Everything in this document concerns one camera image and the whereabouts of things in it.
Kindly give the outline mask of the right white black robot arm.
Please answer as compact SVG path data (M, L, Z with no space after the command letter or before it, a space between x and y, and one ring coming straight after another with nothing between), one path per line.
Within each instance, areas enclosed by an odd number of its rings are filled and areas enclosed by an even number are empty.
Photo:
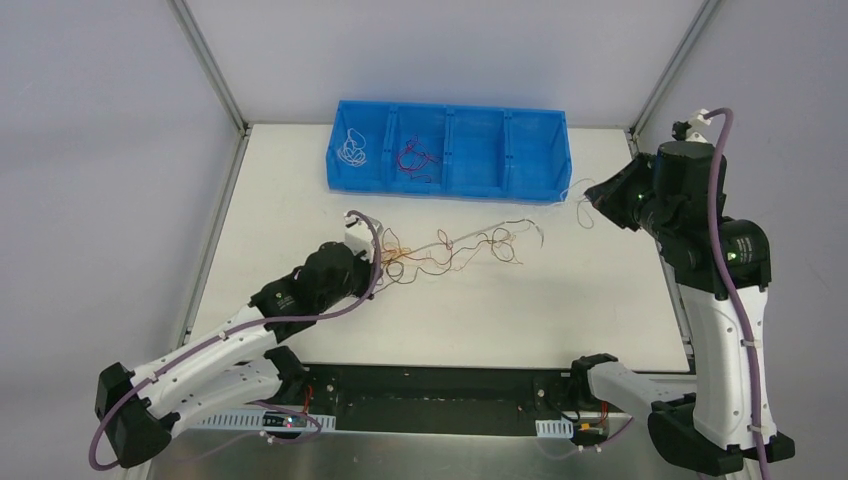
M664 387L610 354L575 360L567 384L576 407L617 407L647 427L665 461L713 477L795 453L773 420L762 364L770 245L754 222L723 215L725 171L715 146L670 141L585 193L612 223L657 242L688 323L695 390Z

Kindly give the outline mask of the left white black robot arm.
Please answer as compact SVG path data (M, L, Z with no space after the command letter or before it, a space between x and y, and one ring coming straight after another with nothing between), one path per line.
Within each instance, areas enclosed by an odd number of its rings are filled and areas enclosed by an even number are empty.
M354 311L382 274L376 240L327 242L289 274L249 298L216 330L129 368L98 376L89 448L99 471L130 469L159 455L193 421L225 404L297 402L305 390L285 341L318 322Z

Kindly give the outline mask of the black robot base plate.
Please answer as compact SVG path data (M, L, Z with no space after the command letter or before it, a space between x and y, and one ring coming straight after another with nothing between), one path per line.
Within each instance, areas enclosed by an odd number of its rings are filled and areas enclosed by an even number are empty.
M588 420L601 403L565 370L302 364L265 353L277 368L277 405L329 415L352 432L531 436L539 421Z

